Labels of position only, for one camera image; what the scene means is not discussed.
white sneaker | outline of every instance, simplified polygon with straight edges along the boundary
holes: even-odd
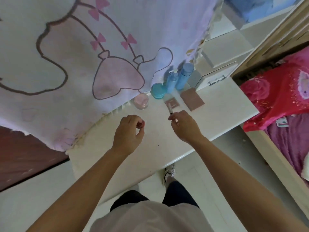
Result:
[[[166,186],[166,179],[168,178],[168,176],[175,176],[175,168],[174,168],[175,164],[171,164],[169,166],[167,166],[165,168],[165,173],[164,173],[164,178],[163,178],[163,185]]]

blue bottle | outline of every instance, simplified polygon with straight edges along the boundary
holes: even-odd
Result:
[[[170,71],[170,74],[168,75],[168,81],[166,83],[166,93],[170,94],[173,92],[175,85],[177,83],[178,80],[178,72],[177,69]]]
[[[177,90],[182,90],[184,88],[184,85],[187,83],[193,70],[194,70],[194,65],[192,63],[185,63],[182,66],[181,73],[179,74],[179,79],[176,84]]]

desk surface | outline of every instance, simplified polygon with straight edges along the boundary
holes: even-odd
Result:
[[[209,140],[216,139],[258,113],[231,78],[197,93],[205,105],[190,112],[175,90],[172,95],[180,106],[174,112],[186,110]],[[175,135],[171,122],[168,121],[169,112],[163,99],[156,100],[149,96],[147,109],[138,110],[134,105],[125,105],[121,110],[113,111],[99,125],[89,130],[82,145],[67,151],[77,179],[111,148],[121,118],[129,114],[136,114],[146,122],[144,139],[115,172],[99,203],[111,199],[194,151]]]

wooden bed frame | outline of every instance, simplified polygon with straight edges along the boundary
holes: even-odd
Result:
[[[309,188],[303,179],[264,131],[246,134],[309,219]]]

white shirt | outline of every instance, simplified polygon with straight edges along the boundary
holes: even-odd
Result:
[[[90,232],[213,232],[203,212],[181,203],[173,207],[154,201],[122,205],[97,219]]]

